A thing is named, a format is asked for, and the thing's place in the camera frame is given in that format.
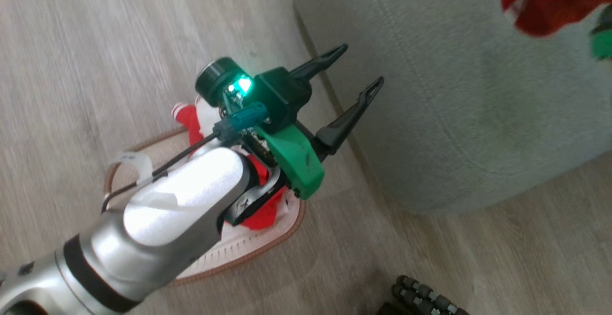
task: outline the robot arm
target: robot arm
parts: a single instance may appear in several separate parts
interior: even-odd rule
[[[220,108],[224,119],[214,129],[220,147],[168,172],[188,151],[177,156],[145,186],[126,188],[131,197],[104,206],[98,221],[63,247],[0,273],[0,315],[125,313],[212,248],[224,221],[242,223],[284,186],[308,198],[323,179],[320,162],[337,151],[383,84],[379,78],[316,135],[297,122],[312,93],[308,80],[346,48],[254,79],[229,58],[208,65],[196,89]],[[266,184],[260,186],[247,158],[229,149],[236,144],[269,168]]]

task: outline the green led light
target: green led light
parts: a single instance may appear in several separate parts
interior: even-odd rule
[[[251,78],[242,76],[235,84],[238,84],[238,87],[242,90],[244,94],[248,93],[251,90],[251,86],[253,86],[253,80]]]

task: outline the wire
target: wire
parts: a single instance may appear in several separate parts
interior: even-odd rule
[[[173,165],[175,165],[177,162],[179,162],[180,160],[184,159],[186,156],[189,156],[191,153],[193,153],[194,151],[196,151],[197,149],[200,149],[201,147],[205,146],[206,143],[209,143],[210,141],[212,141],[213,139],[217,138],[219,136],[218,132],[213,132],[212,134],[210,134],[210,136],[207,136],[206,138],[202,139],[201,141],[198,141],[197,143],[193,144],[191,147],[188,147],[187,149],[183,150],[181,153],[177,154],[177,156],[171,158],[168,162],[164,163],[161,167],[155,169],[155,171],[153,171],[153,173],[151,173],[151,182],[156,182],[157,180],[159,180],[159,178],[161,178],[162,176],[168,176],[168,169],[170,167],[172,167]],[[109,207],[109,202],[111,201],[111,199],[115,198],[116,196],[125,193],[129,190],[131,190],[132,188],[135,188],[138,184],[136,182],[133,182],[127,186],[124,186],[114,192],[111,192],[105,199],[104,202],[102,203],[102,213],[105,213],[105,211],[107,210],[107,208]]]

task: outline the black band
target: black band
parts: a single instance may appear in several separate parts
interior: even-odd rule
[[[83,255],[78,235],[64,245],[64,258],[76,280],[103,306],[117,313],[126,313],[140,304],[118,294],[91,268]]]

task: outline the gray fabric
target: gray fabric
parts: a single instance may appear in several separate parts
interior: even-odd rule
[[[295,0],[344,108],[385,88],[356,128],[390,199],[428,213],[489,206],[611,147],[612,67],[594,17],[552,38],[518,32],[499,0]]]

